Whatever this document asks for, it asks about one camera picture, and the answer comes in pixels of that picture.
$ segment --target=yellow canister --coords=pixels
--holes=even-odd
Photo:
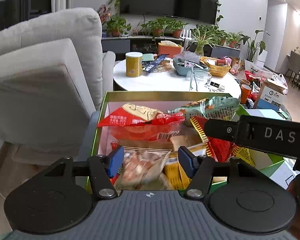
[[[142,56],[141,52],[126,53],[126,76],[139,77],[142,75]]]

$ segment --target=tv stand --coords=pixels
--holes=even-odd
[[[183,45],[183,38],[173,38],[168,36],[122,36],[122,37],[107,37],[101,40],[103,52],[113,51],[116,54],[116,60],[125,59],[125,54],[131,51],[138,51],[142,53],[157,53],[158,43],[161,41],[172,41],[176,44]],[[193,44],[189,50],[194,52],[196,44]],[[240,50],[233,49],[228,46],[218,46],[214,48],[210,46],[204,47],[205,55],[208,57],[223,57],[231,56],[239,58]]]

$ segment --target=yellow woven basket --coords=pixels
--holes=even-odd
[[[212,60],[216,61],[217,58],[213,58],[213,57],[201,57],[200,58],[200,61],[208,66],[208,68],[210,70],[210,74],[212,76],[224,77],[231,68],[229,64],[228,64],[228,67],[219,67],[219,66],[215,66],[215,65],[210,65],[209,63],[207,63],[208,59],[212,59]]]

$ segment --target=sofa armrest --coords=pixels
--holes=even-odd
[[[70,39],[0,56],[0,138],[49,151],[80,146],[95,107]]]
[[[106,91],[113,91],[115,53],[108,51],[103,53],[102,56],[102,95],[104,96]]]

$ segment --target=round black disc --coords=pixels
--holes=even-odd
[[[50,234],[81,222],[92,208],[90,194],[68,180],[45,177],[12,191],[4,211],[12,229]]]
[[[212,193],[209,208],[223,224],[264,234],[285,229],[296,212],[294,198],[272,181],[244,178]]]

